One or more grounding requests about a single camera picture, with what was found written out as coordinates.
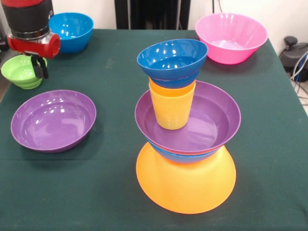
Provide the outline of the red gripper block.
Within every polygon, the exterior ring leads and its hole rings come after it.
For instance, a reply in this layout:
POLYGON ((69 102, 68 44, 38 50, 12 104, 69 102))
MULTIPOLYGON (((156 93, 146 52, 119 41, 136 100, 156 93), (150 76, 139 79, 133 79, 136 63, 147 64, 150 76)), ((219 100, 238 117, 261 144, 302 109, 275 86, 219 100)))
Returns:
POLYGON ((60 50, 60 37, 55 33, 48 33, 45 37, 32 40, 15 38, 11 33, 8 35, 8 44, 13 51, 31 54, 31 63, 37 78, 48 79, 46 60, 54 58, 60 50))

